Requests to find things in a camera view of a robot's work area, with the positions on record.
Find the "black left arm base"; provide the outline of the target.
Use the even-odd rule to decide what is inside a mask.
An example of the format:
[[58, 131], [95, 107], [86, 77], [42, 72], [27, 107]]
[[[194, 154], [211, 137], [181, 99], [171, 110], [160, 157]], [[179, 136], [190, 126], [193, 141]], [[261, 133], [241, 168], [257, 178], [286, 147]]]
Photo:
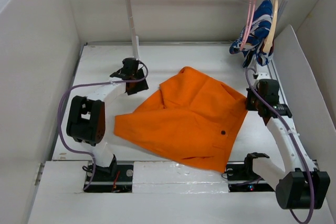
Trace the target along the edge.
[[133, 164], [118, 164], [114, 177], [96, 171], [86, 193], [131, 193], [133, 185]]

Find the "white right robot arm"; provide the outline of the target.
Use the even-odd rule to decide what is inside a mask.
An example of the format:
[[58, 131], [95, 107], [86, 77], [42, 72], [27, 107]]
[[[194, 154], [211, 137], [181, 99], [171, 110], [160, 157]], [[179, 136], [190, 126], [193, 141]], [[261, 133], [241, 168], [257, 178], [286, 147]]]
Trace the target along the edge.
[[301, 144], [292, 113], [279, 102], [280, 85], [273, 79], [256, 79], [247, 88], [246, 109], [256, 111], [272, 134], [284, 168], [265, 153], [249, 153], [243, 173], [247, 178], [260, 176], [275, 191], [282, 209], [320, 209], [326, 197], [330, 177], [321, 171]]

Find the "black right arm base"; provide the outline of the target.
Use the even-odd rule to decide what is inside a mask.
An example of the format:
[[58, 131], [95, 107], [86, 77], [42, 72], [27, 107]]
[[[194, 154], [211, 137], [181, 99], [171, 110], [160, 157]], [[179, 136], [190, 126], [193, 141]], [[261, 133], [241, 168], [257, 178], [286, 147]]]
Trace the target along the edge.
[[228, 162], [222, 178], [226, 180], [230, 193], [274, 192], [262, 178], [248, 172], [243, 161]]

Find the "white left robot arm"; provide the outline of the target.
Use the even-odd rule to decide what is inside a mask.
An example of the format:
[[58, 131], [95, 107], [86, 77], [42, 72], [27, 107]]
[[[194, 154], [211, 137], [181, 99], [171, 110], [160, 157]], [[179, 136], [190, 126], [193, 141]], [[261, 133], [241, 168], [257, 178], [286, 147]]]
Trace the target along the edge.
[[79, 84], [71, 87], [66, 95], [77, 88], [97, 87], [86, 96], [72, 98], [66, 134], [84, 149], [75, 150], [65, 142], [61, 126], [58, 126], [61, 142], [66, 150], [91, 157], [92, 165], [84, 167], [87, 173], [99, 171], [105, 180], [112, 180], [117, 175], [116, 157], [103, 139], [106, 132], [106, 107], [116, 98], [126, 94], [134, 95], [149, 88], [148, 67], [137, 58], [125, 58], [122, 67], [109, 76], [108, 81]]

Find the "orange trousers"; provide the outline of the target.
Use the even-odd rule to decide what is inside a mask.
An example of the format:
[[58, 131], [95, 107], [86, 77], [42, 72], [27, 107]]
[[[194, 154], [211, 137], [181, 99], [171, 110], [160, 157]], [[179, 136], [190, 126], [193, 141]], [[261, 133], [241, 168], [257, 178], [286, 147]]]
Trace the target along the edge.
[[184, 67], [130, 114], [114, 134], [158, 156], [222, 173], [247, 114], [244, 95]]

